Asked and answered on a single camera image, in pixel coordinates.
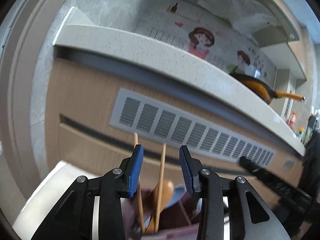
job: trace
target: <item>frying pan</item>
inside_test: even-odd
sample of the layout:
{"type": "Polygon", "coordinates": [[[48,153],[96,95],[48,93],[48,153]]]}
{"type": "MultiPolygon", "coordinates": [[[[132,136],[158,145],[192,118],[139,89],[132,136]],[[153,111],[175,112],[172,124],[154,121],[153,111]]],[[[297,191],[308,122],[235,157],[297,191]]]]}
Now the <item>frying pan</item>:
{"type": "Polygon", "coordinates": [[[270,105],[273,98],[292,98],[293,100],[301,102],[305,101],[304,96],[274,91],[267,84],[254,77],[242,74],[230,74],[230,76],[244,84],[247,88],[249,88],[257,96],[259,96],[268,105],[270,105]]]}

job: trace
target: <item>chopstick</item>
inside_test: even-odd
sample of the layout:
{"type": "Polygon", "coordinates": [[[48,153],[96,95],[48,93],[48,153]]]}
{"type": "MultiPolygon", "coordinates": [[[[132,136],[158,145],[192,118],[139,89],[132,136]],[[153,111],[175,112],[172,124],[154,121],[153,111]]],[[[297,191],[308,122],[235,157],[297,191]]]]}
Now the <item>chopstick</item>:
{"type": "Polygon", "coordinates": [[[155,222],[155,233],[158,232],[159,229],[159,219],[160,219],[160,208],[161,208],[161,199],[162,199],[162,188],[163,188],[163,177],[164,177],[164,161],[165,161],[165,152],[166,152],[166,144],[164,143],[162,146],[162,154],[161,154],[161,162],[160,162],[160,173],[159,173],[159,188],[158,188],[158,201],[156,207],[156,222],[155,222]]]}
{"type": "MultiPolygon", "coordinates": [[[[133,134],[133,138],[134,138],[134,146],[133,147],[136,147],[136,145],[139,144],[138,143],[138,134],[136,132],[133,134]]],[[[144,233],[146,231],[146,228],[144,226],[144,216],[143,216],[143,206],[142,206],[140,180],[138,181],[137,195],[138,195],[138,209],[139,209],[141,233],[144,233]]]]}

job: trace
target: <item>pink sticker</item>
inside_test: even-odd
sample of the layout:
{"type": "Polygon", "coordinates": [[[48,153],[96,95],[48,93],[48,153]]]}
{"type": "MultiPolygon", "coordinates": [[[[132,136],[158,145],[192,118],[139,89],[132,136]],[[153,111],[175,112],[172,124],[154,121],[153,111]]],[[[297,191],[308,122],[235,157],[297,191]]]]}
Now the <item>pink sticker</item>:
{"type": "Polygon", "coordinates": [[[174,23],[174,24],[177,25],[180,28],[183,26],[183,23],[174,23]]]}

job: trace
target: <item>gray wall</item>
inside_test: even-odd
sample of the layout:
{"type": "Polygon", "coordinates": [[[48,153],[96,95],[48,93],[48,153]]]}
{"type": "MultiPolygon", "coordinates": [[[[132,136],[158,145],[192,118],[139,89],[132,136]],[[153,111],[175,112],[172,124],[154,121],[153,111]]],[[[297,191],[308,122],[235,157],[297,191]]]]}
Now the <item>gray wall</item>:
{"type": "Polygon", "coordinates": [[[316,109],[320,108],[320,44],[315,45],[316,60],[317,60],[317,71],[318,71],[318,86],[317,86],[317,98],[316,98],[316,109]]]}
{"type": "MultiPolygon", "coordinates": [[[[287,92],[289,85],[290,69],[278,69],[274,90],[287,92]]],[[[272,101],[271,107],[281,116],[284,108],[285,98],[279,98],[272,101]]]]}
{"type": "Polygon", "coordinates": [[[151,0],[66,0],[43,41],[36,64],[30,100],[30,132],[40,179],[49,173],[45,152],[44,115],[53,61],[53,39],[70,7],[78,7],[93,23],[133,32],[151,0]]]}
{"type": "Polygon", "coordinates": [[[296,94],[304,95],[306,97],[305,104],[301,102],[294,101],[292,103],[291,111],[297,112],[297,119],[295,128],[304,127],[306,128],[308,124],[308,119],[310,116],[310,111],[312,106],[316,106],[316,96],[317,96],[317,83],[318,83],[318,71],[317,71],[317,60],[315,46],[310,39],[308,30],[306,27],[302,28],[304,34],[304,39],[306,43],[306,75],[307,81],[297,80],[296,94]]]}

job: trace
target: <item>cartoon girl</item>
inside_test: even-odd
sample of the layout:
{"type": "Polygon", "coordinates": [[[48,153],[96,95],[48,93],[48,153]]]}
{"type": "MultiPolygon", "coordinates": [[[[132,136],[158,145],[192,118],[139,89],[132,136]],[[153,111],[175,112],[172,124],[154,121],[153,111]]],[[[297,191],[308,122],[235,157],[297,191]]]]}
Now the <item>cartoon girl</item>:
{"type": "Polygon", "coordinates": [[[246,67],[250,65],[250,58],[242,50],[238,51],[238,65],[228,65],[226,67],[229,74],[244,74],[246,67]]]}
{"type": "Polygon", "coordinates": [[[190,45],[188,52],[205,59],[209,54],[208,47],[214,44],[214,36],[211,32],[204,28],[195,28],[189,33],[190,45]]]}

